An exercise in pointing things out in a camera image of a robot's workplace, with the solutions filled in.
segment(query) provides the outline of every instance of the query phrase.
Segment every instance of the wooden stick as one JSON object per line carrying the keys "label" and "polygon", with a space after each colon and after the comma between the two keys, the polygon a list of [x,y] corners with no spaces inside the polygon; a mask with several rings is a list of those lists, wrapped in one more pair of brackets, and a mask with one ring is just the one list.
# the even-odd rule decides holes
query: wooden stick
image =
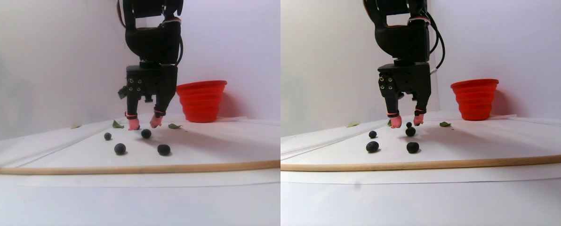
{"label": "wooden stick", "polygon": [[365,164],[281,164],[282,171],[373,171],[373,170],[424,170],[443,168],[470,168],[487,166],[521,166],[528,164],[561,163],[561,155],[538,157],[520,157],[505,159],[471,159],[448,161],[412,161],[401,163],[365,163]]}
{"label": "wooden stick", "polygon": [[220,164],[175,164],[164,166],[101,166],[70,168],[0,168],[0,174],[78,175],[78,174],[165,174],[179,172],[226,172],[280,167],[280,160]]}

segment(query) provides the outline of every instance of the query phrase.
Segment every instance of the blueberry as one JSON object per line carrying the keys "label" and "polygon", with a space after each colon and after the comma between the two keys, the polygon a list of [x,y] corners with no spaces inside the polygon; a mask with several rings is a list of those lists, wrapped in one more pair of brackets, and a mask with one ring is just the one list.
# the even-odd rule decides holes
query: blueberry
{"label": "blueberry", "polygon": [[143,136],[143,138],[149,138],[151,137],[151,130],[143,129],[143,131],[140,132],[140,135]]}
{"label": "blueberry", "polygon": [[379,150],[379,143],[377,143],[376,141],[371,141],[366,145],[366,150],[369,153],[374,153],[377,152]]}
{"label": "blueberry", "polygon": [[406,150],[408,150],[408,153],[417,153],[418,148],[419,146],[417,142],[410,142],[406,145]]}
{"label": "blueberry", "polygon": [[157,152],[163,156],[169,155],[169,146],[168,145],[157,146]]}
{"label": "blueberry", "polygon": [[415,133],[417,133],[417,130],[414,127],[406,129],[406,135],[409,137],[414,136]]}
{"label": "blueberry", "polygon": [[117,155],[123,155],[124,153],[126,153],[126,145],[119,143],[115,145],[115,153]]}

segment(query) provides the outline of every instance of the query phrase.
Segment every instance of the white table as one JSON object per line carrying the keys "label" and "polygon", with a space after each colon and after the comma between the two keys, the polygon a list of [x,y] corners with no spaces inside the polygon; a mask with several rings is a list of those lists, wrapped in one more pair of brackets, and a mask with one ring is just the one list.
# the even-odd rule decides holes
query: white table
{"label": "white table", "polygon": [[0,175],[0,226],[278,226],[279,183],[229,187],[26,187]]}
{"label": "white table", "polygon": [[561,179],[281,189],[283,226],[561,226]]}

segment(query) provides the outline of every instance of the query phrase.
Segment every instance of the white backdrop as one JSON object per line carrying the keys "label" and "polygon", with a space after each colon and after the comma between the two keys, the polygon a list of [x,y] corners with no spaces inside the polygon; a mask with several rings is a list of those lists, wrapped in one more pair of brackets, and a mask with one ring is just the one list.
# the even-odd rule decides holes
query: white backdrop
{"label": "white backdrop", "polygon": [[[138,57],[115,3],[0,0],[0,140],[123,116],[117,90]],[[228,80],[220,116],[279,120],[278,1],[187,0],[182,19],[179,83]]]}
{"label": "white backdrop", "polygon": [[430,0],[429,7],[446,41],[437,72],[442,110],[457,110],[453,82],[497,78],[495,113],[561,119],[561,0]]}
{"label": "white backdrop", "polygon": [[[220,116],[279,121],[281,59],[278,0],[185,0],[184,56],[178,84],[226,80]],[[163,17],[150,17],[157,26]],[[176,96],[173,103],[179,103]],[[180,104],[170,110],[181,111]]]}
{"label": "white backdrop", "polygon": [[0,0],[0,140],[123,116],[115,0]]}
{"label": "white backdrop", "polygon": [[[387,118],[377,68],[393,59],[375,42],[361,0],[281,0],[280,17],[281,136]],[[408,17],[389,23],[406,24]],[[432,85],[428,110],[438,110],[435,77]],[[414,113],[411,98],[400,101],[404,115]]]}

